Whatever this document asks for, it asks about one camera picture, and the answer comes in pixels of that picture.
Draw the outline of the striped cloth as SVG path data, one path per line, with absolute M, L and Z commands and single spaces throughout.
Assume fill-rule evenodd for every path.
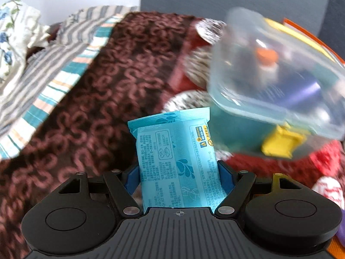
M 1 87 L 1 159 L 19 155 L 37 128 L 106 45 L 113 27 L 136 6 L 92 6 L 58 24 L 46 47 L 28 50 L 16 82 Z

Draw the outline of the floral white cloth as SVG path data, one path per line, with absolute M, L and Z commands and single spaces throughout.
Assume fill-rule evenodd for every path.
M 1 5 L 1 87 L 22 75 L 29 49 L 46 47 L 49 25 L 40 23 L 41 12 L 21 0 Z

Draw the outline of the brown patterned blanket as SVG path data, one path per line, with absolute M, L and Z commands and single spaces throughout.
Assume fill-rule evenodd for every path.
M 197 18 L 176 13 L 132 12 L 111 27 L 88 67 L 20 154 L 1 162 L 1 257 L 29 251 L 20 230 L 24 215 L 77 172 L 90 176 L 125 170 L 136 159 L 127 123 L 159 113 L 178 92 Z

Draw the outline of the blue tissue pack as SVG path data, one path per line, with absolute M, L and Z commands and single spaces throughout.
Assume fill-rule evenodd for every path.
M 134 119 L 142 204 L 148 208 L 210 208 L 226 197 L 208 122 L 209 108 Z

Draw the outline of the red patterned blanket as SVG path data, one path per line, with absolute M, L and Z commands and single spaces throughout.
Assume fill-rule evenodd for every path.
M 210 96 L 205 90 L 209 79 L 210 47 L 220 36 L 219 31 L 223 26 L 223 22 L 213 19 L 196 23 L 190 52 L 185 56 L 182 83 L 197 89 L 186 90 L 172 97 L 165 103 L 163 112 L 211 105 Z M 214 146 L 217 159 L 237 170 L 252 170 L 259 177 L 280 171 L 344 208 L 344 182 L 337 179 L 338 173 L 344 171 L 344 150 L 340 141 L 324 143 L 310 154 L 294 160 L 292 154 L 297 150 L 292 147 L 293 143 L 306 146 L 307 142 L 301 141 L 307 138 L 305 135 L 292 132 L 285 126 L 274 126 L 268 134 L 260 135 L 258 131 L 264 127 L 262 122 L 246 123 L 238 116 L 233 118 L 233 126 L 245 133 L 235 136 L 231 132 L 230 136 L 236 142 L 244 142 L 245 146 L 257 145 L 259 152 L 249 154 Z

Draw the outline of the orange cardboard box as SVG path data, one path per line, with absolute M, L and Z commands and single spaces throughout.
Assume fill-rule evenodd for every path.
M 303 27 L 299 26 L 298 24 L 296 24 L 295 22 L 284 18 L 282 20 L 282 24 L 290 27 L 291 29 L 298 31 L 299 33 L 307 36 L 308 38 L 310 38 L 311 40 L 315 41 L 316 43 L 318 43 L 320 46 L 322 46 L 324 49 L 328 50 L 330 53 L 332 53 L 332 55 L 334 55 L 342 64 L 344 64 L 344 59 L 342 59 L 334 50 L 332 50 L 327 44 L 325 44 L 323 41 L 321 41 L 319 38 L 317 38 L 315 35 L 311 34 L 309 31 L 307 31 L 306 29 L 304 29 Z

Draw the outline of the dark blue sofa cushion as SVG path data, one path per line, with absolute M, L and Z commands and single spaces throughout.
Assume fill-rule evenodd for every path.
M 344 59 L 345 0 L 329 0 L 319 39 Z

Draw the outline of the clear plastic storage box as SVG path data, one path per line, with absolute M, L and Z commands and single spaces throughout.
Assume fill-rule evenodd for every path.
M 246 8 L 227 15 L 212 47 L 208 93 L 209 129 L 215 146 L 257 154 L 257 145 L 236 142 L 233 118 L 262 122 L 260 135 L 285 126 L 305 135 L 292 159 L 329 141 L 344 139 L 344 65 L 315 41 Z

